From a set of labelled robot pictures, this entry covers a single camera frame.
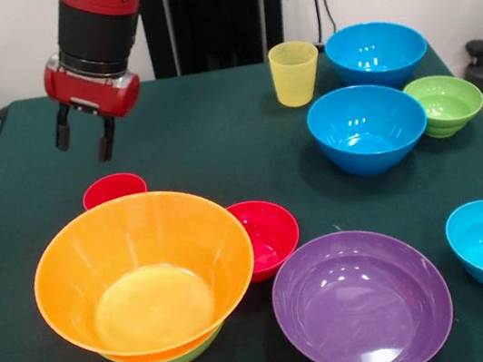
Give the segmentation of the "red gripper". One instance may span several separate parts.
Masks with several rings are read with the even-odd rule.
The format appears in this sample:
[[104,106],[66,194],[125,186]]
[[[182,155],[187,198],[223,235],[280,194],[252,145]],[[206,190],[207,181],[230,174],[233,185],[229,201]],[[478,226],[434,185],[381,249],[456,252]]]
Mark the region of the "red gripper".
[[44,69],[44,88],[49,97],[60,104],[56,115],[55,146],[61,152],[70,148],[68,113],[70,105],[104,117],[104,132],[100,139],[99,161],[107,162],[113,156],[115,119],[128,114],[140,92],[140,77],[135,73],[125,73],[117,78],[92,77],[67,70],[60,64],[57,54],[53,54]]

